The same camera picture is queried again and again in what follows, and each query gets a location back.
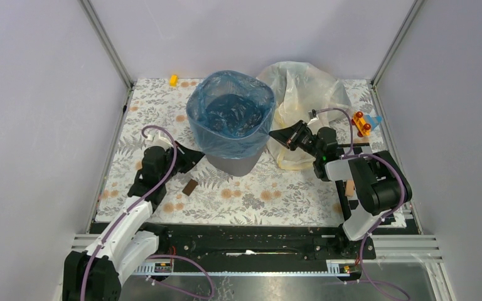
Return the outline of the small yellow toy block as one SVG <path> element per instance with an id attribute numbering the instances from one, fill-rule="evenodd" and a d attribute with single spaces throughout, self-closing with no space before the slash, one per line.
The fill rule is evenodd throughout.
<path id="1" fill-rule="evenodd" d="M 176 87 L 178 85 L 178 75 L 172 75 L 169 79 L 169 85 L 171 87 Z"/>

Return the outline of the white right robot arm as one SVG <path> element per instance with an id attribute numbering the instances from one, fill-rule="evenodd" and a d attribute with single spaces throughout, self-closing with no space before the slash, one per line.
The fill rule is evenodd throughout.
<path id="1" fill-rule="evenodd" d="M 302 120 L 285 129 L 272 130 L 269 135 L 290 151 L 301 149 L 311 155 L 318 179 L 353 181 L 358 206 L 338 229 L 335 250 L 340 257 L 356 254 L 359 241 L 412 196 L 409 183 L 387 151 L 354 154 L 352 146 L 338 144 L 334 129 L 322 127 L 314 134 Z"/>

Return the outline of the small wooden block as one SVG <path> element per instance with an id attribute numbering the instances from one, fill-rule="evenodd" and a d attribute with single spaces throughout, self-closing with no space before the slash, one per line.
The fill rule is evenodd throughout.
<path id="1" fill-rule="evenodd" d="M 351 198 L 355 195 L 355 183 L 353 180 L 347 180 L 345 184 L 345 196 Z"/>

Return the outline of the translucent white plastic bag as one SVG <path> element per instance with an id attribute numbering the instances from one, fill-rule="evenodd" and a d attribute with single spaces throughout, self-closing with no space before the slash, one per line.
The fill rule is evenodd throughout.
<path id="1" fill-rule="evenodd" d="M 351 114 L 352 104 L 343 82 L 310 63 L 282 61 L 265 67 L 257 79 L 274 92 L 276 110 L 271 130 L 279 130 L 303 120 L 308 112 L 337 107 Z M 345 119 L 344 113 L 332 110 L 318 115 L 319 122 L 308 124 L 315 134 L 334 120 Z"/>

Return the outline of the floral patterned table mat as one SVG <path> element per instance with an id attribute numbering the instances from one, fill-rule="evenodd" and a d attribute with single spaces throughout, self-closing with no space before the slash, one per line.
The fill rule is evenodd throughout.
<path id="1" fill-rule="evenodd" d="M 182 79 L 171 87 L 166 79 L 140 79 L 127 106 L 126 119 L 114 158 L 100 193 L 94 220 L 116 218 L 134 182 L 146 148 L 141 135 L 147 125 L 165 128 L 183 146 L 194 149 L 186 117 L 188 97 L 197 79 Z M 182 193 L 190 179 L 198 186 L 190 196 Z M 285 171 L 263 153 L 249 174 L 233 177 L 202 159 L 186 174 L 166 185 L 166 196 L 153 223 L 257 224 L 338 226 L 343 221 L 336 186 L 317 179 L 312 169 Z"/>

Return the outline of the orange toy block car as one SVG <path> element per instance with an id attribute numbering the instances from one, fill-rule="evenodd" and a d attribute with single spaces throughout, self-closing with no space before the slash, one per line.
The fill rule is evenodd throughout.
<path id="1" fill-rule="evenodd" d="M 361 111 L 357 111 L 353 114 L 352 124 L 357 128 L 359 137 L 369 136 L 373 129 L 373 122 L 371 121 L 370 116 Z"/>

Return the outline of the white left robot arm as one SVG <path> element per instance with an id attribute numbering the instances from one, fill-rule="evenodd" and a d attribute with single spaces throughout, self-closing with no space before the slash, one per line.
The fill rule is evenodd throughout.
<path id="1" fill-rule="evenodd" d="M 62 300 L 118 300 L 123 284 L 150 255 L 169 251 L 166 229 L 143 224 L 166 195 L 166 182 L 187 173 L 204 154 L 179 143 L 154 145 L 144 151 L 118 217 L 83 251 L 71 251 L 63 268 Z"/>

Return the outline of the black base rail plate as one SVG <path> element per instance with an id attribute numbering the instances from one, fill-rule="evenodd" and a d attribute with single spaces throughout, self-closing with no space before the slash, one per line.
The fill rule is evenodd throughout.
<path id="1" fill-rule="evenodd" d="M 346 242 L 339 228 L 143 223 L 159 236 L 159 253 L 189 258 L 207 272 L 323 272 L 326 261 L 376 257 L 372 239 L 364 247 Z"/>

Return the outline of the blue toy piece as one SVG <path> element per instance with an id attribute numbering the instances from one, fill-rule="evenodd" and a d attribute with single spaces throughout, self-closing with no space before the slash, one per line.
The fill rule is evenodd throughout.
<path id="1" fill-rule="evenodd" d="M 375 130 L 383 121 L 383 118 L 381 116 L 371 116 L 369 115 L 368 117 L 365 118 L 365 120 L 370 124 L 371 130 Z"/>

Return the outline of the brown rectangular block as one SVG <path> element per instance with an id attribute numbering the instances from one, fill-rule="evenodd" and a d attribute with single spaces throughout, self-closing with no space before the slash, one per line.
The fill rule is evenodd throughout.
<path id="1" fill-rule="evenodd" d="M 187 185 L 183 188 L 182 193 L 186 196 L 190 196 L 197 186 L 198 182 L 194 179 L 190 179 Z"/>

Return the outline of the black white checkerboard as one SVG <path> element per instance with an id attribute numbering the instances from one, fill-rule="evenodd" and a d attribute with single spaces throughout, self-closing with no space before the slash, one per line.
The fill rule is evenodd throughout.
<path id="1" fill-rule="evenodd" d="M 363 152 L 372 153 L 372 148 L 368 142 L 354 143 L 353 153 L 361 154 Z M 358 198 L 356 196 L 355 188 L 349 189 L 349 180 L 336 181 L 335 186 L 338 192 L 338 197 L 340 200 L 341 211 L 344 220 L 348 220 L 351 217 L 352 211 L 359 205 Z M 405 220 L 405 209 L 398 209 L 395 213 L 386 217 L 381 223 L 379 228 L 381 229 L 404 229 L 407 227 L 407 222 Z"/>

